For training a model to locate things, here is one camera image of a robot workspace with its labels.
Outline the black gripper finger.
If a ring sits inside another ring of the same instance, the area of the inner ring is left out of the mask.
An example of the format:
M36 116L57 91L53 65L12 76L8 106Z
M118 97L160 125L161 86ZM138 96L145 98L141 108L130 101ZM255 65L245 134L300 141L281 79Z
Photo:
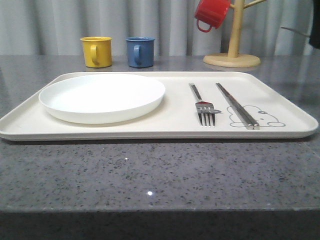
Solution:
M320 0L313 0L313 18L309 44L315 49L320 48Z

